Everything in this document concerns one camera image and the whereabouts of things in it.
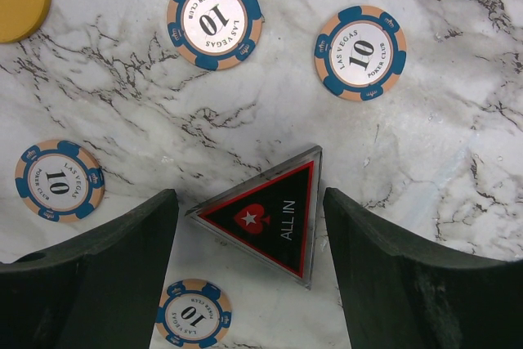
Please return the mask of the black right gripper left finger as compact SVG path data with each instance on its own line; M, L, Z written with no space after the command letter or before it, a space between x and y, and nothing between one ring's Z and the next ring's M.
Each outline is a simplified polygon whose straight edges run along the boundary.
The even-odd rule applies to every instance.
M1 265L3 348L147 348L179 206L163 190L112 221Z

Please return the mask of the black triangular all-in button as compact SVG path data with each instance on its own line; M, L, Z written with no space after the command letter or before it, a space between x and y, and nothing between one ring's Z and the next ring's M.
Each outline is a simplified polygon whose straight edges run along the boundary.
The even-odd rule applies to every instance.
M322 147L313 145L186 216L310 288L322 155Z

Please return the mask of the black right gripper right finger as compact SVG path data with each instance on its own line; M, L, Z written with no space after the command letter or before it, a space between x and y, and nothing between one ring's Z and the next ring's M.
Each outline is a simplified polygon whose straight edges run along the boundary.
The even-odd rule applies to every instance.
M447 248L335 188L323 205L352 347L521 347L521 261Z

